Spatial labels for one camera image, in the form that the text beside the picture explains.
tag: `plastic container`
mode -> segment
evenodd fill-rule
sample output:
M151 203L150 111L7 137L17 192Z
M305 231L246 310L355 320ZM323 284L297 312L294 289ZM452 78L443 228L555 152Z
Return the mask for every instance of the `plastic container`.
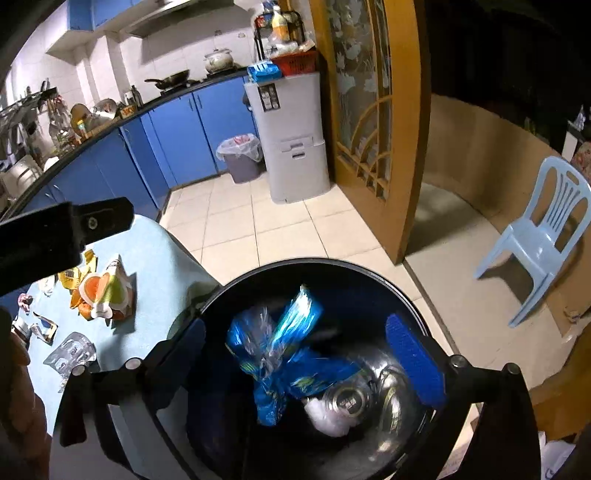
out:
M283 76L301 75L316 71L316 50L290 53L281 57L274 57L273 63L279 67Z
M218 146L216 156L226 162L234 183L245 183L257 179L265 171L261 142L252 134L224 140Z
M324 307L315 332L336 334L326 342L327 348L335 343L383 343L391 313L406 320L417 336L430 336L421 314L401 290L363 267L300 258L257 268L223 287L202 308L207 340L185 383L189 442L200 460L225 479L387 478L425 431L431 421L429 408L419 412L410 436L387 453L378 450L373 430L363 425L341 438L318 432L296 400L275 427L256 423L252 379L226 348L226 333L235 315L257 304L267 305L276 317L302 284Z

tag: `sticker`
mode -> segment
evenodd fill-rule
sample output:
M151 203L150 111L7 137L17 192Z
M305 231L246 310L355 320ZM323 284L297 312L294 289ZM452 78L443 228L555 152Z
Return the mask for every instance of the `sticker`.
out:
M259 95L261 97L262 109L264 112L279 110L281 108L274 83L259 87Z

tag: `floor tile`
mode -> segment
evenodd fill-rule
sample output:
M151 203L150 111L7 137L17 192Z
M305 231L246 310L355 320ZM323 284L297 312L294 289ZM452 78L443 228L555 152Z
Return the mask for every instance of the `floor tile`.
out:
M394 265L383 248L343 258L362 267L379 273L400 288L411 300L421 297L421 292L413 282L404 265Z
M298 257L326 257L312 222L296 223L256 236L261 265Z
M344 258L380 246L369 227L355 210L314 219L326 253Z
M209 207L209 195L200 195L186 202L179 202L173 209L168 222L168 227L177 226L181 223L187 223L197 218L207 216Z
M193 250L191 252L191 255L195 257L195 260L197 260L199 263L201 263L201 255L203 253L203 249L199 249L199 250Z
M269 174L267 172L263 173L256 180L250 182L250 184L253 202L271 198L271 189L269 188Z
M204 246L210 247L254 233L252 205L234 208L207 217Z
M222 285L258 267L254 235L203 249L201 265Z
M168 205L166 206L167 210L173 209L177 206L178 200L181 198L182 192L182 189L173 190L172 192L170 192L170 198L168 198Z
M213 192L221 192L236 185L234 180L232 180L232 176L229 173L225 173L213 180Z
M199 197L201 195L208 195L211 194L213 190L213 184L215 183L216 179L209 179L205 181L200 181L199 183L194 183L193 185L189 185L181 190L181 196L179 198L180 202L186 202L187 200L192 200L195 197Z
M250 205L251 188L248 183L230 186L212 193L209 201L209 214L225 212L233 208Z
M572 346L562 343L562 335L546 307L528 319L519 335L496 353L487 368L500 370L513 362L521 368L528 389L533 388L562 369Z
M324 195L305 200L305 204L312 218L324 217L353 209L353 205L337 185L333 185L330 191Z
M429 308L429 305L427 304L425 299L420 298L414 300L413 303L415 307L418 308L418 311L421 312L421 315L423 315L423 318L425 319L425 322L429 327L432 337L441 346L441 348L443 348L443 351L445 353L447 353L448 355L453 355L454 351L452 349L452 346L447 341L447 338L445 337L443 330L439 325L439 322L435 318L435 315L433 315L433 312L431 311L431 308Z
M193 252L203 246L203 234L205 232L205 218L198 218L192 222L181 223L170 227L168 231L181 242L184 247Z
M310 220L304 202L278 204L268 198L253 203L252 209L257 233Z

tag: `blue plastic wrapper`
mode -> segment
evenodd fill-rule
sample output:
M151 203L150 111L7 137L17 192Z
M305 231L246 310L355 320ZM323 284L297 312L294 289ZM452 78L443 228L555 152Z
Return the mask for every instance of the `blue plastic wrapper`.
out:
M262 425L277 424L287 395L297 399L316 395L359 371L351 361L299 348L321 313L322 307L302 286L277 328L264 307L247 310L232 321L226 346L242 371L257 382L254 400Z

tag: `wall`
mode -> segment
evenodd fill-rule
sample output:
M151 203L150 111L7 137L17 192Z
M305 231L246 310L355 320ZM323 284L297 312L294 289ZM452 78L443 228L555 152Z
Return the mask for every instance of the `wall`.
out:
M254 40L250 20L249 12L234 6L188 18L147 38L122 35L121 54L129 83L138 88L146 102L160 91L145 79L162 79L187 69L192 79L205 78L203 57L214 48L229 48L237 64L251 64ZM214 36L216 30L221 30L221 35Z
M520 217L531 197L543 159L560 154L522 128L480 107L432 95L431 122L423 181L458 194L499 231ZM542 217L554 193L548 177L535 218ZM565 230L572 232L585 212L577 205ZM561 248L565 238L559 238ZM591 306L591 229L565 262L545 301L560 332Z
M25 95L27 86L33 92L38 92L43 80L49 78L51 86L57 87L57 91L71 108L75 103L84 103L85 98L73 53L66 52L60 58L45 53L51 36L55 35L57 28L61 28L51 22L51 18L37 27L12 62L7 90L11 90L14 99L19 99ZM47 114L40 115L39 121L42 128L47 127Z

